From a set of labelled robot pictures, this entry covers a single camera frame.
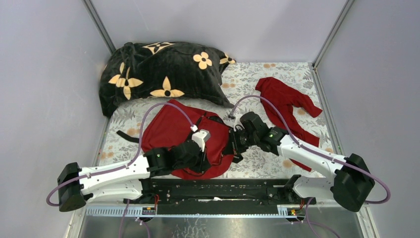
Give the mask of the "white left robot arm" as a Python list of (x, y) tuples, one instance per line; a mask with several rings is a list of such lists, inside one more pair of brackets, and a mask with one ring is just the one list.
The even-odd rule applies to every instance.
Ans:
[(60, 212), (77, 210), (93, 201), (118, 199), (152, 201), (154, 191), (142, 185), (145, 179), (165, 176), (203, 163), (210, 132), (194, 132), (189, 139), (172, 148), (153, 148), (133, 160), (107, 166), (79, 167), (67, 164), (57, 178)]

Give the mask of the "red student backpack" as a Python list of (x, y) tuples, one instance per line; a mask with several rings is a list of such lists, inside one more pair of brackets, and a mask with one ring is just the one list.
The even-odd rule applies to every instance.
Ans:
[(229, 132), (233, 128), (226, 125), (218, 114), (188, 107), (176, 100), (169, 102), (170, 105), (163, 106), (150, 122), (142, 139), (129, 136), (121, 130), (117, 131), (117, 134), (127, 141), (141, 142), (143, 151), (148, 152), (153, 148), (172, 148), (191, 138), (190, 123), (209, 131), (205, 160), (194, 168), (172, 172), (172, 175), (184, 180), (218, 177), (225, 173), (232, 163), (237, 164), (243, 160), (243, 156), (234, 154), (229, 141)]

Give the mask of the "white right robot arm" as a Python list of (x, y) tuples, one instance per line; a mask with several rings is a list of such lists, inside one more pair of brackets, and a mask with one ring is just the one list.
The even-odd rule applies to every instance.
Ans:
[(323, 151), (285, 129), (268, 127), (254, 112), (240, 118), (240, 124), (229, 133), (229, 142), (236, 154), (257, 146), (265, 152), (293, 159), (322, 175), (320, 178), (293, 175), (284, 186), (284, 198), (290, 204), (297, 204), (303, 198), (321, 198), (358, 212), (375, 186), (362, 157)]

